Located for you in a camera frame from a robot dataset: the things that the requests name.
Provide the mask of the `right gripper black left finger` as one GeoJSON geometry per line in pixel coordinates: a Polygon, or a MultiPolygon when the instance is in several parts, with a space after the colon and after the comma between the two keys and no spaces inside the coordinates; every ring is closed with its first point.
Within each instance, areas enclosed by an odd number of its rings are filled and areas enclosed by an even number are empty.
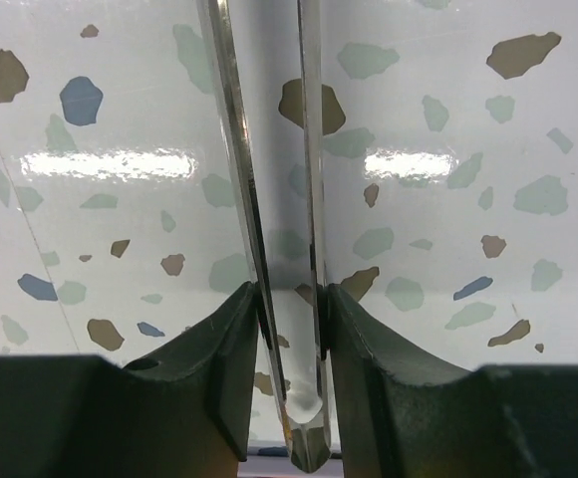
{"type": "Polygon", "coordinates": [[[233,477],[247,456],[259,294],[118,366],[0,357],[0,477],[233,477]]]}

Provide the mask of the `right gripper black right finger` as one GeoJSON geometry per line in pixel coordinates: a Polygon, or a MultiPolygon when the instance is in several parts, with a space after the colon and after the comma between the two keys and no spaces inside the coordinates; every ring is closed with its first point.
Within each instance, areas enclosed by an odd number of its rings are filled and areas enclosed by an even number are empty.
{"type": "Polygon", "coordinates": [[[328,288],[348,477],[578,477],[578,365],[468,371],[328,288]]]}

